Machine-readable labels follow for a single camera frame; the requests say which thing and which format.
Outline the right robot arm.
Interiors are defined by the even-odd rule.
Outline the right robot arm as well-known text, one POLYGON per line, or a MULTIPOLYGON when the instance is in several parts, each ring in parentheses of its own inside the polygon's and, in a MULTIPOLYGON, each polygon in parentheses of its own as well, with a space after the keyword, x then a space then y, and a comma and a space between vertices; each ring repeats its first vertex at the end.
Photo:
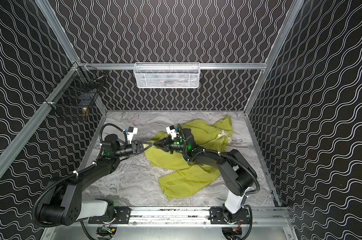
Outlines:
POLYGON ((219 170, 226 187, 229 189, 224 202, 224 210, 235 215, 245 206, 249 195, 260 191, 257 173, 238 150, 219 152, 198 145, 191 129, 167 128, 169 134, 154 146, 164 152, 180 153, 189 165, 208 165, 219 170))

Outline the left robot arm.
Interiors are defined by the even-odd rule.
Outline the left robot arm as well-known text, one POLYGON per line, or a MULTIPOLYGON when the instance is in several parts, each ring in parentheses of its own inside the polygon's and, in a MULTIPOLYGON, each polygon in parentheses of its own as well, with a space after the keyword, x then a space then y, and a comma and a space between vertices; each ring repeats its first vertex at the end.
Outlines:
POLYGON ((99 179, 110 175, 120 162, 131 156, 144 153, 152 147, 152 143, 133 140, 136 128, 123 130, 115 124, 111 126, 123 133, 123 139, 116 134, 103 136, 104 124, 100 129, 101 150, 92 164, 82 170, 51 180, 47 188, 37 198, 33 209, 33 222, 43 228, 70 226, 82 219, 82 192, 99 179))

